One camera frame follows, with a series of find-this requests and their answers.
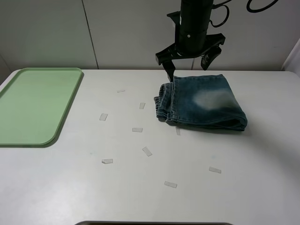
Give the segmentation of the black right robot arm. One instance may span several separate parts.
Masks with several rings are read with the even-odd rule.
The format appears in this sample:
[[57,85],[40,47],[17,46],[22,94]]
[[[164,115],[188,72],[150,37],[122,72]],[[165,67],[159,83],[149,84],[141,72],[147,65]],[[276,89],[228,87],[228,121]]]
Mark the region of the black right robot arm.
[[212,61],[221,54],[220,45],[225,42],[221,33],[208,35],[211,11],[221,7],[212,0],[182,0],[179,11],[167,14],[175,24],[174,43],[156,53],[156,61],[162,65],[170,82],[173,81],[173,60],[201,57],[201,67],[207,70]]

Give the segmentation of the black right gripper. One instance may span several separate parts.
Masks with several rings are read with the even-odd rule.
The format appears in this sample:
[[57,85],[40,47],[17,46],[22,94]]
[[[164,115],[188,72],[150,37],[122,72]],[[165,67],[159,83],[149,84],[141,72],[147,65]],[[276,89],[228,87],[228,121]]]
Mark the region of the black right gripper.
[[167,73],[170,82],[173,82],[176,69],[172,60],[193,59],[201,57],[201,67],[207,70],[213,60],[222,52],[220,45],[225,42],[221,33],[207,34],[207,29],[197,31],[175,31],[175,42],[164,50],[156,53],[156,60]]

